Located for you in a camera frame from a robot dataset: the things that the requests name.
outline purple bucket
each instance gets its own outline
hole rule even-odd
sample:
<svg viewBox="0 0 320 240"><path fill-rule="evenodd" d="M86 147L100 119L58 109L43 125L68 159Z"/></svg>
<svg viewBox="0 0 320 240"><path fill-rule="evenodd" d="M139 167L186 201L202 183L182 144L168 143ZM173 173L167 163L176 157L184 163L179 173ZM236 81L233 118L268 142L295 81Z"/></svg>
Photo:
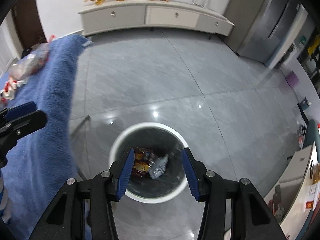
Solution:
<svg viewBox="0 0 320 240"><path fill-rule="evenodd" d="M297 75L293 71L291 71L290 74L287 75L285 80L287 81L287 83L289 84L289 86L291 88L294 88L295 85L297 85L299 83L299 78L297 77Z"/></svg>

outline gray tile floor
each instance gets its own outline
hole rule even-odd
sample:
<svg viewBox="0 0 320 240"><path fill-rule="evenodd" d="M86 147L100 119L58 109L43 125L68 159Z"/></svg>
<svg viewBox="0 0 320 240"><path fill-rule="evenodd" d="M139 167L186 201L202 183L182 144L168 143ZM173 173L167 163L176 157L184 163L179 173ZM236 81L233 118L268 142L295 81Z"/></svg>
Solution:
<svg viewBox="0 0 320 240"><path fill-rule="evenodd" d="M121 30L92 41L79 58L69 122L72 131L91 116L72 140L88 178L108 169L114 140L139 122L172 127L208 169L247 177L263 196L297 150L301 117L281 70L239 58L218 37L193 31ZM124 196L114 210L119 239L196 239L203 208L188 187L161 204Z"/></svg>

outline round trash can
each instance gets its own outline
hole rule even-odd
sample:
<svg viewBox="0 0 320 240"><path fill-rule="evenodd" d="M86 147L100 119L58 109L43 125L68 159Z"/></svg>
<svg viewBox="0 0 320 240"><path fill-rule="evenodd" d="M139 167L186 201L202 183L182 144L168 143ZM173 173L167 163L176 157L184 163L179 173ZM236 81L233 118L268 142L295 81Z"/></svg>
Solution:
<svg viewBox="0 0 320 240"><path fill-rule="evenodd" d="M168 154L165 173L157 179L130 177L125 194L143 203L161 203L176 197L188 184L181 151L188 147L185 139L174 129L164 124L144 122L124 130L110 150L109 166L119 160L127 147L152 149L158 157Z"/></svg>

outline gray refrigerator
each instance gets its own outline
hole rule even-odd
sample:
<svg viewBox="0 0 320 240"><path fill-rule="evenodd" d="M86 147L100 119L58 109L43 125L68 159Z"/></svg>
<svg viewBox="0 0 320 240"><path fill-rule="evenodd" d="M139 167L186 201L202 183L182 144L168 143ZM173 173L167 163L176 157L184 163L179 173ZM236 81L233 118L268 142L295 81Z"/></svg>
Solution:
<svg viewBox="0 0 320 240"><path fill-rule="evenodd" d="M298 0L230 0L224 15L235 27L225 42L238 55L267 64L286 36L299 5Z"/></svg>

